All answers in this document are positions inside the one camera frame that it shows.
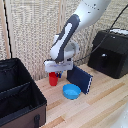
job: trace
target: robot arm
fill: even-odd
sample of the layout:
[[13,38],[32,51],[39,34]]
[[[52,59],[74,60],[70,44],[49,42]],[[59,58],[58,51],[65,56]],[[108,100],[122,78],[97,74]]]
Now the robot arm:
[[64,49],[72,35],[82,28],[94,24],[104,13],[111,0],[81,0],[74,14],[68,19],[58,39],[53,44],[50,55],[56,63],[69,59],[74,53],[67,54]]
[[77,43],[68,43],[74,33],[94,24],[104,13],[111,0],[81,0],[74,14],[67,20],[60,34],[55,36],[50,50],[52,61],[46,61],[47,72],[71,70],[73,62],[68,61],[78,53]]

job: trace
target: cable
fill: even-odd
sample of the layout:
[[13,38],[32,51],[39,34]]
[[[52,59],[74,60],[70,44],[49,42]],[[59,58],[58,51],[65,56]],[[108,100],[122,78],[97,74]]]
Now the cable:
[[116,20],[113,22],[112,26],[108,29],[106,35],[104,36],[104,38],[102,39],[102,41],[100,42],[100,44],[91,52],[89,53],[87,56],[85,56],[84,58],[81,58],[79,60],[76,60],[74,62],[77,62],[77,61],[80,61],[80,60],[83,60],[85,58],[87,58],[88,56],[90,56],[93,52],[95,52],[99,47],[100,45],[104,42],[104,40],[107,38],[108,34],[110,33],[110,30],[113,28],[113,26],[115,25],[115,23],[117,22],[117,20],[119,19],[119,17],[122,15],[122,13],[124,12],[124,10],[128,7],[128,4],[125,6],[125,8],[120,12],[120,14],[117,16]]

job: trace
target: black cable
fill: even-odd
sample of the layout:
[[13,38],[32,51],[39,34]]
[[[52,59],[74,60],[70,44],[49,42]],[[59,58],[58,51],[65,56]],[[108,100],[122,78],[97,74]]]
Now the black cable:
[[116,20],[113,22],[112,26],[108,29],[106,35],[104,36],[103,40],[100,42],[100,44],[91,52],[89,53],[87,56],[85,56],[84,58],[81,58],[79,60],[76,60],[74,62],[77,62],[77,61],[80,61],[80,60],[83,60],[85,58],[87,58],[88,56],[90,56],[93,52],[95,52],[99,47],[100,45],[104,42],[104,40],[107,38],[108,34],[110,33],[110,30],[113,28],[113,26],[115,25],[115,23],[117,22],[117,20],[119,19],[119,17],[122,15],[122,13],[124,12],[124,10],[128,7],[128,4],[125,6],[125,8],[120,12],[120,14],[117,16]]
[[5,10],[5,17],[6,17],[6,24],[7,24],[9,46],[10,46],[10,54],[11,54],[11,58],[12,58],[12,47],[11,47],[11,41],[10,41],[10,36],[9,36],[9,25],[8,25],[8,21],[7,21],[7,9],[6,9],[5,4],[4,4],[4,10]]

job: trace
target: black container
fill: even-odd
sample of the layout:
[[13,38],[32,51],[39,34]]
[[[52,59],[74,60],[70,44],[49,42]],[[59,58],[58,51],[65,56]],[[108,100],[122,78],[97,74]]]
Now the black container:
[[18,59],[0,61],[0,128],[39,128],[47,100]]
[[[93,41],[93,49],[100,44],[106,33],[107,31],[98,32]],[[127,74],[128,36],[111,32],[101,46],[91,54],[88,66],[115,79]]]

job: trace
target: wooden surface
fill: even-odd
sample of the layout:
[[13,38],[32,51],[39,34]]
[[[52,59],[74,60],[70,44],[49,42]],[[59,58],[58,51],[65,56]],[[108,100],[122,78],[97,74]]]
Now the wooden surface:
[[47,99],[46,124],[41,128],[110,128],[128,102],[128,75],[121,79],[110,78],[87,65],[81,69],[93,75],[89,94],[80,94],[78,99],[63,96],[62,87],[69,82],[66,72],[56,87],[49,79],[37,81]]

